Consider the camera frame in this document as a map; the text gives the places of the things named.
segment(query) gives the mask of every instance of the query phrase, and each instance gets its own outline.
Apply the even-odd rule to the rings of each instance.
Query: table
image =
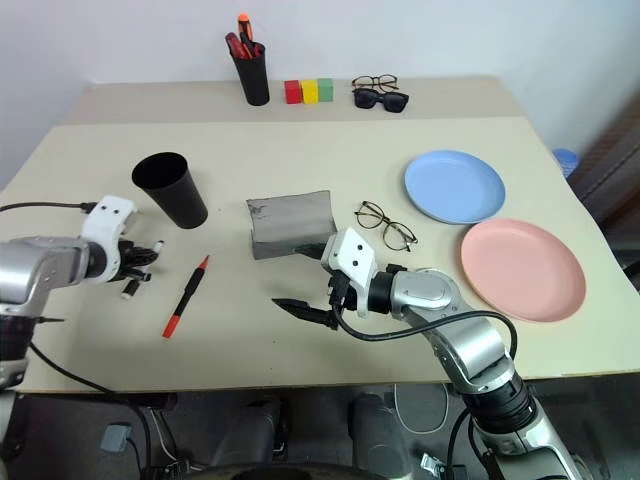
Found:
[[[325,308],[328,275],[300,255],[255,261],[245,200],[329,189],[338,228],[354,226],[381,265],[439,268],[473,307],[486,308],[459,265],[468,227],[422,215],[402,183],[413,157],[451,148],[477,155],[502,176],[507,200],[499,217],[548,229],[584,269],[587,298],[571,318],[546,325],[515,320],[519,373],[544,378],[640,370],[640,298],[511,95],[491,78],[410,79],[401,87],[411,96],[402,115],[356,109],[348,81],[336,81],[333,103],[317,105],[284,104],[282,84],[274,82],[271,102],[259,108],[244,103],[235,82],[87,91],[0,194],[0,204],[123,196],[141,211],[128,238],[147,246],[163,239],[166,246],[152,282],[131,301],[120,298],[122,283],[52,292],[45,313],[66,321],[39,326],[34,342],[64,367],[120,391],[445,381],[421,336],[359,342],[275,306],[271,298],[294,297]],[[179,152],[190,163],[209,208],[209,219],[195,230],[177,228],[131,183],[133,166],[161,151]],[[353,211],[365,199],[416,233],[420,243],[413,252],[390,251],[381,230],[357,226]],[[73,236],[83,220],[66,209],[9,211],[2,216],[2,239]],[[161,332],[206,254],[207,275],[167,341]],[[369,332],[402,326],[390,316],[346,318]],[[20,388],[84,389],[37,358]]]

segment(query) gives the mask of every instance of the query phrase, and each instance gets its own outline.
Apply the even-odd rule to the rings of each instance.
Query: eyeglass frame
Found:
[[[370,205],[372,205],[373,207],[377,208],[378,210],[380,210],[380,213],[382,214],[382,216],[378,215],[378,212],[375,211]],[[362,208],[363,207],[367,207],[369,208],[369,210],[371,210],[372,212],[375,213],[371,214],[371,213],[367,213],[367,212],[362,212]],[[387,217],[387,215],[384,213],[384,210],[382,210],[382,208],[380,208],[380,205],[377,205],[373,202],[370,202],[368,200],[364,200],[361,204],[360,204],[360,208],[358,209],[357,212],[353,212],[356,216],[356,219],[358,221],[358,225],[360,225],[362,228],[366,228],[367,230],[373,230],[374,228],[378,228],[380,225],[382,225],[383,223],[386,224],[386,227],[384,228],[384,231],[382,232],[382,241],[384,242],[384,244],[387,246],[387,248],[395,251],[395,252],[401,252],[403,250],[406,250],[407,252],[411,252],[411,249],[409,248],[409,245],[415,245],[418,243],[418,238],[416,237],[416,234],[413,233],[413,231],[411,231],[411,229],[409,227],[407,227],[404,223],[400,223],[400,222],[392,222],[391,219],[389,217]],[[380,220],[378,223],[376,223],[375,225],[368,227],[366,225],[363,225],[360,222],[360,215],[366,215],[369,217],[375,217],[378,220]],[[404,234],[404,232],[398,228],[396,228],[394,225],[401,225],[402,227],[404,227],[407,232],[409,232],[412,236],[412,238],[407,238],[407,236]],[[405,246],[402,248],[393,248],[391,245],[389,245],[389,243],[387,242],[386,236],[387,236],[387,231],[389,230],[389,228],[393,228],[395,229],[400,236],[403,238],[404,242],[405,242]]]
[[[393,78],[393,80],[391,82],[381,82],[380,78],[381,77],[391,77]],[[371,83],[358,83],[358,80],[360,80],[361,78],[368,78],[369,80],[371,80]],[[378,77],[372,77],[370,75],[361,75],[359,77],[354,78],[353,80],[351,80],[351,86],[354,88],[360,88],[360,87],[378,87],[380,90],[382,90],[383,92],[387,92],[388,90],[385,90],[385,88],[390,88],[390,91],[393,90],[398,90],[400,87],[398,87],[398,77],[396,77],[395,75],[391,75],[390,73],[384,73]]]

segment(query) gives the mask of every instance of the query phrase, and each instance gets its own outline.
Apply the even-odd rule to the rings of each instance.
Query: blue plate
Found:
[[[404,174],[411,201],[445,223],[478,223],[495,215],[505,199],[500,175],[473,155],[436,150],[413,160]]]

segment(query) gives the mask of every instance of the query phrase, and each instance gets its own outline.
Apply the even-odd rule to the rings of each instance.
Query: cable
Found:
[[[138,464],[138,472],[142,474],[142,467],[140,466],[140,454],[138,453],[138,447],[136,447],[135,442],[130,438],[127,438],[127,443],[131,445],[131,448],[133,448],[133,453],[136,454],[136,463]]]
[[[415,435],[429,435],[431,433],[436,433],[442,430],[442,427],[444,427],[444,424],[447,422],[447,416],[449,415],[449,394],[447,393],[447,387],[445,387],[444,383],[441,384],[441,386],[442,386],[442,390],[444,391],[444,415],[442,416],[442,421],[437,427],[431,430],[419,431],[419,430],[413,430],[412,428],[409,428],[407,424],[404,422],[404,420],[402,419],[402,415],[400,415],[400,402],[398,402],[398,384],[397,383],[393,384],[393,396],[395,398],[395,403],[396,403],[396,414],[398,415],[398,421],[400,422],[400,425],[402,425],[406,431],[413,433]]]
[[[482,458],[482,454],[480,453],[480,449],[478,448],[478,445],[476,444],[476,439],[473,436],[474,428],[475,427],[473,425],[473,419],[471,417],[469,417],[469,424],[467,426],[467,435],[469,436],[469,443],[471,444],[471,449],[473,450],[473,453],[475,454],[476,458],[482,464],[482,466],[485,467],[485,469],[486,469],[486,466],[484,464],[484,458]]]
[[[149,411],[151,412],[151,418],[153,419],[153,424],[156,426],[156,431],[158,432],[158,439],[160,440],[160,447],[162,448],[162,451],[171,460],[173,460],[174,462],[177,462],[178,459],[169,452],[169,449],[167,448],[167,446],[164,443],[164,437],[162,436],[162,430],[160,429],[160,424],[158,423],[158,418],[156,417],[156,411],[153,410],[153,409],[150,409]],[[176,446],[176,441],[173,438],[173,434],[171,433],[171,429],[169,428],[169,425],[167,424],[167,421],[165,420],[164,415],[162,414],[162,412],[157,412],[157,413],[158,413],[158,415],[160,415],[160,419],[164,423],[164,426],[165,426],[165,428],[167,430],[167,433],[169,434],[169,436],[171,437],[171,441],[173,442],[173,446],[175,447],[175,450],[177,451],[178,447]],[[196,466],[193,463],[190,463],[189,464],[189,468],[191,470],[196,471],[196,472],[201,472],[206,467]]]
[[[424,333],[429,330],[433,330],[435,328],[443,327],[453,322],[459,322],[460,320],[467,320],[469,318],[476,317],[492,317],[497,318],[502,323],[504,323],[509,329],[509,335],[511,336],[511,345],[509,347],[509,355],[511,359],[514,360],[516,357],[516,352],[518,350],[518,332],[516,331],[516,327],[511,323],[506,316],[502,315],[498,312],[492,312],[490,310],[473,310],[470,312],[462,312],[457,313],[455,315],[449,315],[448,317],[441,318],[440,320],[435,320],[433,322],[427,323],[425,325],[421,325],[419,327],[407,328],[405,330],[398,330],[395,332],[388,333],[377,333],[377,334],[369,334],[359,332],[358,330],[352,328],[347,322],[342,318],[342,313],[340,311],[341,307],[339,305],[333,304],[331,306],[333,316],[335,317],[338,324],[344,329],[352,337],[355,337],[359,340],[364,340],[366,342],[383,342],[386,340],[397,340],[399,338],[409,337],[411,335],[416,335],[418,333]]]
[[[24,207],[60,207],[60,208],[79,208],[84,213],[90,213],[91,210],[97,205],[97,202],[82,202],[82,203],[60,203],[60,202],[22,202],[11,203],[9,205],[0,206],[0,212],[6,212],[7,210],[13,210],[14,208]]]
[[[143,471],[144,472],[143,475],[144,475],[146,480],[150,480],[151,479],[151,470],[150,470],[150,467],[151,467],[151,432],[149,430],[149,423],[147,422],[147,418],[144,416],[144,413],[142,413],[140,408],[135,403],[131,402],[126,397],[123,397],[122,395],[119,395],[118,393],[114,392],[113,390],[109,390],[108,388],[103,387],[102,385],[98,385],[97,383],[94,383],[94,382],[92,382],[90,380],[86,380],[86,379],[84,379],[82,377],[79,377],[78,375],[75,375],[75,374],[69,372],[68,370],[65,370],[64,368],[60,367],[59,365],[55,364],[44,353],[42,353],[40,351],[40,349],[34,345],[33,342],[29,343],[29,346],[31,347],[31,350],[33,351],[33,353],[35,353],[40,358],[40,360],[42,360],[44,363],[49,365],[56,372],[64,375],[67,378],[70,378],[71,380],[75,380],[78,383],[81,383],[83,385],[86,385],[88,387],[93,388],[94,390],[98,390],[99,392],[104,393],[105,395],[107,395],[108,397],[113,399],[114,401],[116,401],[118,403],[122,403],[123,405],[126,405],[127,407],[129,407],[133,411],[133,413],[136,414],[136,416],[140,419],[140,423],[142,424],[142,429],[144,431],[145,466],[146,466],[146,468]]]
[[[164,438],[162,438],[162,432],[160,431],[160,425],[158,425],[158,420],[156,419],[155,412],[153,410],[150,410],[150,412],[151,412],[151,419],[153,420],[153,424],[156,426],[156,431],[158,432],[158,440],[160,440],[160,447],[162,448],[162,451],[171,460],[173,460],[174,462],[177,462],[178,459],[174,455],[169,453],[169,450],[164,444]]]
[[[453,450],[456,447],[456,438],[458,437],[458,431],[462,426],[462,422],[469,415],[469,410],[466,408],[460,412],[458,418],[456,418],[456,423],[453,424],[453,428],[451,429],[451,435],[449,436],[449,446],[447,448],[447,472],[451,472],[451,468],[453,467]]]
[[[582,457],[577,453],[574,453],[573,455],[571,455],[571,457],[573,458],[576,467],[578,467],[578,470],[582,469],[580,473],[584,477],[584,480],[594,480],[593,473],[591,473],[591,470],[587,466],[586,462],[582,459]]]
[[[164,431],[167,432],[169,441],[171,442],[171,450],[174,452],[177,452],[178,444],[176,443],[176,439],[173,436],[173,432],[169,428],[169,423],[167,422],[167,419],[164,418],[164,413],[162,413],[162,410],[158,410],[156,411],[156,413],[158,414],[158,418],[162,421],[162,426],[164,427]]]

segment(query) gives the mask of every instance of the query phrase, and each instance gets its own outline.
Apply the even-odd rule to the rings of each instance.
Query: red block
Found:
[[[302,87],[298,80],[284,82],[284,96],[287,103],[302,103]]]

